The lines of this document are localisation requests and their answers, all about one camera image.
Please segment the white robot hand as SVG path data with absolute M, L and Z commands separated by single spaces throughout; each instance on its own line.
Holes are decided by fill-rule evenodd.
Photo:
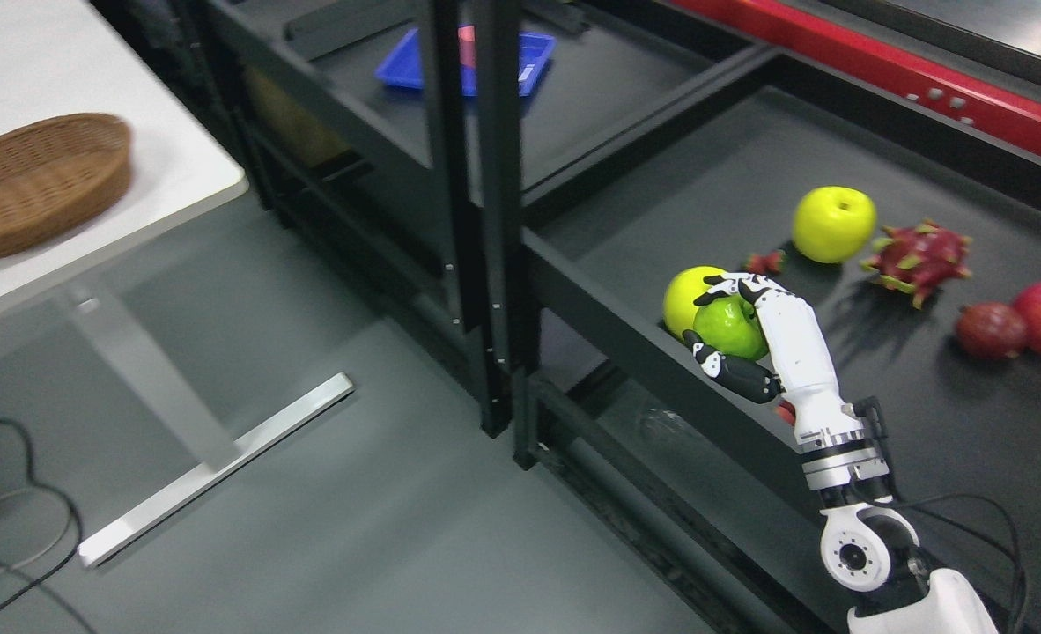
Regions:
M 782 290 L 763 274 L 725 272 L 703 277 L 703 284 L 707 288 L 693 300 L 694 306 L 739 296 L 755 307 L 778 374 L 750 358 L 730 356 L 685 329 L 682 340 L 707 378 L 758 404 L 782 394 L 794 406 L 799 446 L 835 446 L 864 437 L 862 422 L 848 413 L 841 398 L 826 336 L 809 302 Z

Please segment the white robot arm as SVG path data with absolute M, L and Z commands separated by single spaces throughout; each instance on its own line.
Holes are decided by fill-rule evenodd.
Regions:
M 807 486 L 826 518 L 820 559 L 853 594 L 852 633 L 994 633 L 963 574 L 932 567 L 918 531 L 897 509 L 882 422 L 866 402 L 844 402 L 813 306 L 766 276 L 708 276 L 695 305 L 738 296 L 753 306 L 771 366 L 731 356 L 693 330 L 683 337 L 702 373 L 752 402 L 794 406 L 794 438 Z

